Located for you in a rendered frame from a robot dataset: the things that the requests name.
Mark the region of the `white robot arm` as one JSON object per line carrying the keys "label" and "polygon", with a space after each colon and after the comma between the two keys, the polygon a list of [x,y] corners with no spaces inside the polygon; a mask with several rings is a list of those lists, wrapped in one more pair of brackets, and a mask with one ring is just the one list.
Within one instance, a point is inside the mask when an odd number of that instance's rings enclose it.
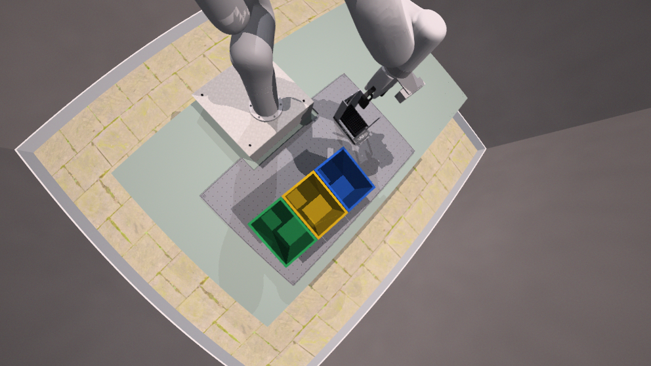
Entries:
{"label": "white robot arm", "polygon": [[[218,30],[232,35],[230,61],[247,91],[251,115],[264,122],[277,119],[283,102],[273,68],[276,20],[270,0],[195,1]],[[401,104],[425,85],[413,70],[445,38],[445,21],[410,0],[345,3],[372,57],[403,87],[394,96]]]}

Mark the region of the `blue open bin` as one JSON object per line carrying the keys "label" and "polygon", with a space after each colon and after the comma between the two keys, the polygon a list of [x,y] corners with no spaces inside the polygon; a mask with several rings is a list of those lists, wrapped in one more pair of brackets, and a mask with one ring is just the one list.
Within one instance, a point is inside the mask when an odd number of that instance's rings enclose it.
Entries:
{"label": "blue open bin", "polygon": [[375,188],[344,146],[314,171],[348,212]]}

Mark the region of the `black well plate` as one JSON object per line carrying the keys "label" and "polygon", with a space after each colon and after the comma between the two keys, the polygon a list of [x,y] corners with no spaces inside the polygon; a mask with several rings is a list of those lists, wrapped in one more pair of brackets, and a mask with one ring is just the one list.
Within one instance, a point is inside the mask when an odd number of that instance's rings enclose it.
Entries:
{"label": "black well plate", "polygon": [[352,104],[346,108],[340,120],[353,137],[368,127],[367,123],[363,120]]}

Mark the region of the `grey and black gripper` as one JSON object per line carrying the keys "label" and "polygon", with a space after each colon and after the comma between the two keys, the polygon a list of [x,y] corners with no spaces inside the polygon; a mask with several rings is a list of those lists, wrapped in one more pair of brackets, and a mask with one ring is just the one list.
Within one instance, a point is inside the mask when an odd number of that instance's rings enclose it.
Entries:
{"label": "grey and black gripper", "polygon": [[[395,76],[391,75],[386,67],[381,66],[365,86],[366,93],[358,101],[360,107],[364,110],[372,99],[382,97],[397,82]],[[367,99],[369,95],[371,98]]]}

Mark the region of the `green bin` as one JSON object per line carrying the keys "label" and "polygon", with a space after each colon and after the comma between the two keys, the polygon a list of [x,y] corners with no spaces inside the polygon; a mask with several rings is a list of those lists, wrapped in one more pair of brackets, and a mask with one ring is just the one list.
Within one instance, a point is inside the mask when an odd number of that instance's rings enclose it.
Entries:
{"label": "green bin", "polygon": [[[279,200],[281,201],[273,206]],[[285,267],[317,242],[316,237],[282,197],[247,225]]]}

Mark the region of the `yellow open-top bin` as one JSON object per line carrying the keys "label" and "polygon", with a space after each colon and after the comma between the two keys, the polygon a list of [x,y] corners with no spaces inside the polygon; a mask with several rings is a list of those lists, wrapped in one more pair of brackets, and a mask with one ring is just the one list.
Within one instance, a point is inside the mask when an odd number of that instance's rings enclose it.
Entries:
{"label": "yellow open-top bin", "polygon": [[318,239],[348,213],[314,171],[282,197]]}

